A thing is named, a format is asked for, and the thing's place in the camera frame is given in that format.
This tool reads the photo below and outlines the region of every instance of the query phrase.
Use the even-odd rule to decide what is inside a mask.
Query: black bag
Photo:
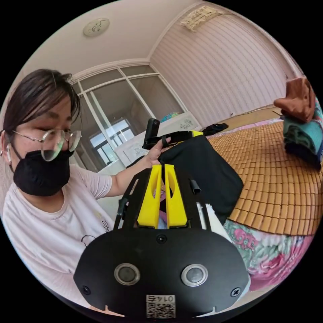
[[[159,162],[189,173],[199,185],[205,203],[213,207],[221,224],[225,223],[240,197],[243,182],[205,136],[193,137],[168,149],[160,155]]]

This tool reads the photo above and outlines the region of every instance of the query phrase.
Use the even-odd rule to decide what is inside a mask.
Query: yellow plastic part
[[[174,165],[165,164],[165,189],[167,228],[169,229],[170,227],[174,226],[185,226],[187,223],[187,216],[175,174]]]
[[[201,131],[192,130],[192,133],[193,133],[193,137],[202,136],[203,135],[203,132],[201,132]]]
[[[162,183],[162,166],[153,165],[148,186],[137,219],[140,226],[148,226],[157,229],[160,207],[160,191]]]

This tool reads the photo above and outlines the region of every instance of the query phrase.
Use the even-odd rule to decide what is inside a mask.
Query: eyeglasses
[[[61,129],[49,130],[45,132],[42,139],[28,137],[17,131],[13,132],[32,141],[40,142],[41,155],[43,159],[48,162],[54,160],[57,157],[59,152],[62,150],[65,141],[67,141],[68,143],[68,150],[72,152],[76,149],[82,137],[80,130],[76,130],[72,133],[66,133]]]

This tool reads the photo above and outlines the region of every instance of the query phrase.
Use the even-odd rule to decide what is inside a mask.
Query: floor
[[[250,111],[245,114],[240,114],[234,117],[231,117],[226,120],[222,120],[219,123],[226,123],[229,127],[225,130],[232,130],[244,125],[248,125],[251,123],[256,123],[260,121],[265,121],[269,119],[279,118],[280,109],[276,108],[273,105],[268,107],[264,107],[258,110]]]
[[[223,120],[219,123],[226,123],[229,126],[226,129],[226,131],[227,131],[227,130],[232,130],[232,129],[235,129],[235,128],[238,128],[238,127],[241,127],[244,125],[248,125],[251,123],[256,123],[256,122],[260,122],[260,121],[278,118],[280,114],[281,114],[280,109],[278,109],[274,106],[268,106],[268,107],[265,107],[262,109],[251,111],[246,114],[241,114],[241,115],[231,117],[231,118]],[[269,292],[274,287],[275,286],[268,286],[268,287],[263,288],[261,290],[248,292],[242,299],[237,301],[233,306],[231,306],[230,308],[223,310],[221,312],[226,312],[226,311],[232,310],[234,308],[237,308],[239,306],[242,306],[244,304],[247,304],[247,303],[253,301],[254,299],[260,297],[261,295]]]

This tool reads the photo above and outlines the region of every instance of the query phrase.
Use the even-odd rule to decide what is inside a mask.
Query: pink floral fabric
[[[220,132],[212,137],[280,121],[280,119],[272,119],[257,122]],[[160,212],[159,217],[164,223],[167,222],[164,212]],[[251,277],[251,291],[282,282],[297,266],[313,239],[309,236],[273,235],[231,220],[225,222],[224,228],[244,260]]]

